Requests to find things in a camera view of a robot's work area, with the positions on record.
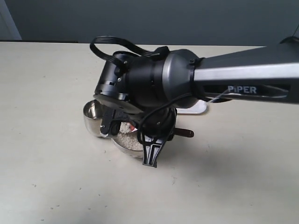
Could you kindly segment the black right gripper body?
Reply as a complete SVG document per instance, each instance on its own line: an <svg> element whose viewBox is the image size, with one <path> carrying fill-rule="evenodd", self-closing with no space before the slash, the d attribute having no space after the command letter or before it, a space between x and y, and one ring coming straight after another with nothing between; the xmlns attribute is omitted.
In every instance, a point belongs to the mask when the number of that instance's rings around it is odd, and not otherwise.
<svg viewBox="0 0 299 224"><path fill-rule="evenodd" d="M177 109L168 107L154 112L141 124L146 113L131 114L130 121L136 126L138 142L144 142L145 136L150 138L163 138L168 135L167 141L174 137L173 129L176 124Z"/></svg>

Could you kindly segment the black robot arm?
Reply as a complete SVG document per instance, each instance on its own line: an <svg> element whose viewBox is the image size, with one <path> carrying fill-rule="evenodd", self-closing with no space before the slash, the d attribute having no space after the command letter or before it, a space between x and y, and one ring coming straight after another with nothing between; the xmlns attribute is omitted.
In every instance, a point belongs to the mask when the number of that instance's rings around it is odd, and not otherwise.
<svg viewBox="0 0 299 224"><path fill-rule="evenodd" d="M94 92L105 107L100 131L114 137L122 122L131 123L143 146L143 164L151 167L174 135L193 136L175 128L179 108L190 108L199 100L299 102L295 42L208 58L187 49L160 47L153 52L116 51L103 59Z"/></svg>

